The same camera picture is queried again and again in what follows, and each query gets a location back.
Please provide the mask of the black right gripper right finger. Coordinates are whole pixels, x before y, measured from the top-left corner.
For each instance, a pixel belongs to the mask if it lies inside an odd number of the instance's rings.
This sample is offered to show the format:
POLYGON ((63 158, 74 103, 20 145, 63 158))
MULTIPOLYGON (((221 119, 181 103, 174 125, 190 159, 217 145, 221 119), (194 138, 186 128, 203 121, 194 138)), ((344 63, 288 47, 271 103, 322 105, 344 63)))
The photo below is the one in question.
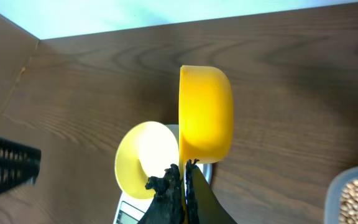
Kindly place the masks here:
POLYGON ((186 163, 186 213, 189 224, 236 224, 211 190, 198 159, 186 163))

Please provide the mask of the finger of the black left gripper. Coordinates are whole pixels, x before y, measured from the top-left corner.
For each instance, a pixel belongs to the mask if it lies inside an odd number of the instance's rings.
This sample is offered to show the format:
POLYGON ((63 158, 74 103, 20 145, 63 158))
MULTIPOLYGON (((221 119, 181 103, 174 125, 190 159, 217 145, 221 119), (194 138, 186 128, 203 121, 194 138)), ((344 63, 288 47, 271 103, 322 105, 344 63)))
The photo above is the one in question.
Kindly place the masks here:
POLYGON ((0 137, 0 195, 39 176, 41 150, 0 137))

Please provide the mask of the yellow plastic measuring scoop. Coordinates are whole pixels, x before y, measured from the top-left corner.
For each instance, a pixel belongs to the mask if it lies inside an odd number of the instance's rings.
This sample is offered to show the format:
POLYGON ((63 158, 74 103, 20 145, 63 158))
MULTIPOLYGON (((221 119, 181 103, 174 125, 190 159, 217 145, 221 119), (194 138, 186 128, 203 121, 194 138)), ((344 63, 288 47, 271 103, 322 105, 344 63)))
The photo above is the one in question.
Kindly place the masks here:
POLYGON ((178 97, 180 159, 185 169, 188 160, 198 159, 196 165, 223 160, 231 148, 234 131, 228 77, 215 67, 183 65, 178 97))

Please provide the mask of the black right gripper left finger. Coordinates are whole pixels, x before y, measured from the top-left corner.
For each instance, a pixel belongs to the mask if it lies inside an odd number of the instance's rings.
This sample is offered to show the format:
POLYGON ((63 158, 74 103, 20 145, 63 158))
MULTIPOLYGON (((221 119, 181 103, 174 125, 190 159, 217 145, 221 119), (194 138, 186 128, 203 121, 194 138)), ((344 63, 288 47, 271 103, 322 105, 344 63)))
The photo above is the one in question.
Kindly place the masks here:
POLYGON ((181 186, 182 179, 176 164, 165 169, 163 177, 149 177, 145 188, 154 190, 155 194, 138 224, 182 224, 185 221, 185 210, 181 186))

